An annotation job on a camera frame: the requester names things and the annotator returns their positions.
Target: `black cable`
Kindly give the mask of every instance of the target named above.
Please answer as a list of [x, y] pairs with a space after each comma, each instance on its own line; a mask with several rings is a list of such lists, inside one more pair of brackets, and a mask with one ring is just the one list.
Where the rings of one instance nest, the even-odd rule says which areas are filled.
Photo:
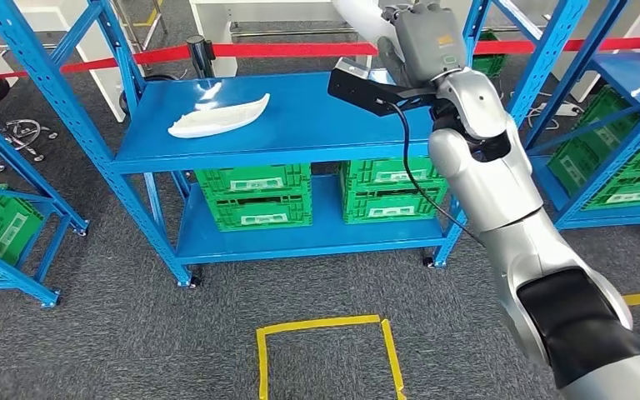
[[398, 114], [398, 117], [401, 118], [401, 124], [403, 125], [403, 168], [406, 170], [406, 174], [408, 175], [408, 179], [411, 180], [411, 183], [413, 184], [414, 187], [416, 187], [416, 190], [418, 190], [418, 192], [421, 193], [421, 195], [433, 207], [435, 207], [435, 209], [437, 209], [447, 219], [449, 219], [450, 221], [452, 221], [453, 223], [458, 225], [463, 231], [465, 231], [466, 234], [470, 235], [470, 238], [474, 239], [475, 242], [479, 243], [480, 246], [484, 247], [484, 243], [481, 240], [479, 240], [477, 235], [475, 235], [474, 233], [470, 232], [469, 229], [467, 229], [457, 219], [455, 219], [452, 215], [450, 215], [449, 212], [443, 210], [442, 207], [438, 206], [438, 204], [435, 202], [435, 200], [433, 200], [430, 196], [428, 196], [428, 194], [423, 190], [423, 188], [420, 187], [420, 185], [418, 185], [418, 182], [416, 182], [416, 178], [413, 177], [413, 173], [411, 172], [411, 168], [408, 166], [408, 144], [411, 141], [411, 131], [410, 131], [410, 128], [408, 126], [408, 120], [406, 119], [406, 114], [404, 114], [403, 110], [399, 106], [397, 106], [396, 104], [394, 104], [392, 102], [385, 102], [385, 103], [388, 104], [389, 106], [391, 106], [393, 109], [395, 109], [396, 113]]

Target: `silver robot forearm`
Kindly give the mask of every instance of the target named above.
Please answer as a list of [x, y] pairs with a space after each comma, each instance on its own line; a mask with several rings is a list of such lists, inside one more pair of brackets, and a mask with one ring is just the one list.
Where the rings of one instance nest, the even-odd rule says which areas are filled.
[[[640, 341], [631, 332], [632, 315], [543, 210], [517, 127], [493, 85], [464, 68], [437, 86], [438, 99], [457, 109], [461, 132], [437, 128], [429, 153], [484, 242], [515, 342], [528, 358], [553, 368], [566, 398], [639, 399]], [[476, 152], [474, 143], [489, 151]]]

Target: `power strip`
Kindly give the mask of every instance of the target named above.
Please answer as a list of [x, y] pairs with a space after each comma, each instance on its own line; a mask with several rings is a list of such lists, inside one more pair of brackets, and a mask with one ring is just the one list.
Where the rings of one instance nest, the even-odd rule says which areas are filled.
[[[543, 111], [546, 108], [546, 103], [542, 102], [536, 110], [539, 112]], [[571, 102], [564, 102], [558, 107], [558, 111], [556, 111], [556, 117], [577, 117], [581, 115], [585, 111], [580, 108], [577, 104], [573, 104]]]

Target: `green crate label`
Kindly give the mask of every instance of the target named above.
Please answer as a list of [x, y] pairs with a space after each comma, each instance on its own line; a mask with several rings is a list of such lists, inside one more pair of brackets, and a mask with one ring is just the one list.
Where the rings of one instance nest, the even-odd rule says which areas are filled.
[[370, 218], [398, 217], [402, 215], [415, 215], [415, 214], [416, 214], [416, 208], [414, 206], [369, 209]]
[[570, 175], [570, 178], [572, 178], [572, 180], [575, 181], [578, 185], [582, 185], [583, 183], [585, 183], [585, 176], [573, 163], [573, 160], [570, 159], [570, 156], [563, 156], [563, 158], [561, 158], [561, 165], [563, 165], [567, 174]]
[[282, 188], [283, 179], [281, 177], [269, 177], [264, 179], [249, 179], [247, 181], [229, 181], [231, 190], [257, 190]]
[[[590, 123], [596, 123], [600, 118], [593, 118]], [[609, 148], [616, 148], [619, 145], [619, 139], [615, 136], [606, 126], [599, 127], [594, 130], [595, 133], [600, 137], [603, 143], [605, 143]]]
[[629, 202], [640, 202], [640, 192], [614, 194], [610, 196], [605, 203], [613, 204], [613, 203], [629, 203]]
[[[422, 181], [428, 179], [428, 170], [427, 169], [417, 169], [412, 170], [411, 174], [416, 178], [417, 181]], [[385, 172], [377, 172], [377, 177], [374, 178], [374, 182], [403, 182], [408, 181], [410, 178], [406, 171], [385, 171]]]
[[242, 217], [242, 225], [258, 225], [260, 223], [287, 223], [287, 214], [269, 215], [245, 215]]
[[0, 237], [0, 258], [3, 257], [3, 254], [8, 250], [8, 245], [13, 242], [13, 238], [18, 235], [18, 232], [21, 231], [21, 227], [23, 223], [26, 222], [28, 216], [25, 216], [21, 213], [17, 213], [15, 217], [11, 220], [11, 223], [8, 224], [8, 227], [5, 231], [3, 231], [3, 235]]

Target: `blue shelf rack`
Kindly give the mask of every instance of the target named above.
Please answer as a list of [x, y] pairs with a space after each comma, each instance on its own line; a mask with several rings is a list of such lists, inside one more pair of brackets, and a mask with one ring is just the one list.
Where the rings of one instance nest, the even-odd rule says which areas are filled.
[[[22, 198], [30, 202], [42, 215], [42, 223], [36, 234], [21, 252], [21, 257], [15, 266], [0, 260], [0, 289], [18, 289], [29, 294], [41, 302], [43, 308], [54, 307], [58, 302], [60, 291], [43, 286], [43, 279], [55, 258], [65, 234], [69, 228], [75, 233], [85, 235], [89, 222], [74, 211], [74, 209], [45, 181], [45, 179], [0, 135], [0, 155], [14, 171], [26, 182], [30, 183], [40, 195], [32, 195], [0, 189], [0, 195]], [[23, 263], [33, 249], [33, 244], [41, 236], [43, 226], [51, 215], [59, 218], [59, 223], [52, 234], [45, 253], [42, 255], [36, 272], [29, 276], [21, 272]]]
[[[200, 190], [181, 171], [193, 168], [231, 168], [269, 163], [312, 163], [360, 158], [400, 157], [403, 140], [395, 117], [379, 119], [327, 95], [328, 74], [272, 77], [235, 77], [177, 82], [144, 82], [134, 65], [117, 19], [103, 0], [89, 7], [58, 48], [48, 56], [33, 30], [13, 4], [0, 0], [0, 35], [27, 69], [85, 153], [92, 159], [134, 221], [175, 277], [178, 286], [191, 285], [188, 265], [436, 246], [436, 264], [444, 266], [458, 240], [460, 228], [437, 220], [346, 225], [341, 218], [337, 179], [314, 177], [313, 225], [272, 231], [219, 232]], [[562, 0], [551, 22], [541, 32], [508, 0], [479, 0], [472, 4], [463, 32], [472, 51], [492, 2], [509, 10], [531, 38], [536, 50], [517, 85], [509, 111], [517, 123], [525, 118], [558, 54], [582, 16], [587, 0]], [[122, 72], [132, 121], [116, 154], [69, 88], [58, 67], [83, 33], [98, 22]], [[234, 133], [199, 139], [177, 139], [167, 133], [170, 124], [199, 103], [240, 103], [271, 94], [264, 114]], [[412, 155], [427, 153], [431, 123], [425, 111], [408, 113], [415, 132]], [[184, 201], [182, 222], [174, 247], [166, 235], [155, 172], [170, 172]], [[128, 176], [142, 173], [146, 205]], [[450, 212], [465, 222], [453, 197]]]
[[[609, 28], [617, 21], [626, 3], [626, 0], [610, 0], [608, 2], [602, 16], [595, 23], [595, 28], [585, 39], [583, 47], [563, 75], [561, 82], [557, 85], [542, 115], [533, 124], [524, 143], [533, 165], [533, 175], [556, 209], [554, 224], [558, 229], [640, 224], [640, 206], [582, 210], [583, 206], [598, 193], [627, 160], [640, 150], [640, 122], [572, 196], [568, 196], [560, 182], [548, 169], [546, 164], [550, 156], [541, 155], [544, 150], [607, 125], [629, 113], [640, 113], [640, 52], [597, 54], [599, 43], [607, 36]], [[588, 70], [598, 72], [631, 104], [631, 107], [615, 112], [585, 127], [580, 127], [555, 140], [537, 145], [536, 141], [545, 130], [548, 121], [553, 118], [575, 82]]]

